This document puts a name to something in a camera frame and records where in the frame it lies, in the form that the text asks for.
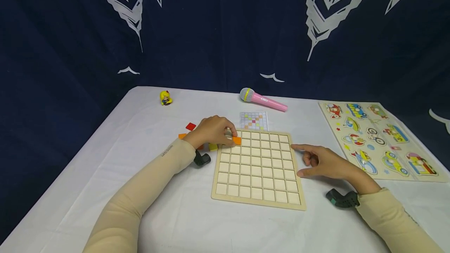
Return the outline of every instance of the navy blue curtain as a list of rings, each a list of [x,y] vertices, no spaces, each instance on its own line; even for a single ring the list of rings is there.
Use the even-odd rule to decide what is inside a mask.
[[[136,85],[382,102],[450,167],[450,0],[2,3],[1,241]]]

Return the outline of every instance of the microphone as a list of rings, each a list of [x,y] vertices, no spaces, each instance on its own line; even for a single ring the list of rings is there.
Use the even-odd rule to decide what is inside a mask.
[[[244,100],[244,102],[254,102],[280,111],[287,111],[288,109],[287,105],[283,105],[279,102],[261,96],[260,94],[256,93],[255,90],[252,90],[250,88],[242,88],[240,97]]]

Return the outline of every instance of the beige arm sleeve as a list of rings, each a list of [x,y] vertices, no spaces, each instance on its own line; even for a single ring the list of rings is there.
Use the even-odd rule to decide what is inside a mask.
[[[392,253],[443,253],[433,239],[409,216],[402,204],[383,188],[359,197],[356,208]]]
[[[194,158],[195,149],[189,143],[177,139],[170,144],[109,200],[83,252],[136,253],[143,213],[172,176],[186,168]]]

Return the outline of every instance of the yellow doll figurine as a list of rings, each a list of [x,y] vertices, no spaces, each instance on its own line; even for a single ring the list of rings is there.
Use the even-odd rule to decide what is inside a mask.
[[[159,93],[159,99],[161,100],[161,105],[170,105],[172,103],[169,91]]]

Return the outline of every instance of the white tablecloth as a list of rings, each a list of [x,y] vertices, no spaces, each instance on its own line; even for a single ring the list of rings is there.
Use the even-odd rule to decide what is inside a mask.
[[[1,253],[79,253],[104,205],[137,171],[162,152],[189,122],[218,114],[239,125],[241,111],[267,111],[272,131],[295,143],[327,146],[343,155],[316,100],[273,99],[286,113],[244,103],[238,94],[137,87],[87,141],[75,158],[0,246]],[[201,169],[175,176],[143,217],[140,252],[388,252],[354,210],[331,205],[325,193],[343,182],[302,179],[307,211],[211,199],[216,155]],[[303,167],[300,155],[299,166]],[[379,181],[404,204],[432,238],[450,252],[450,185]]]

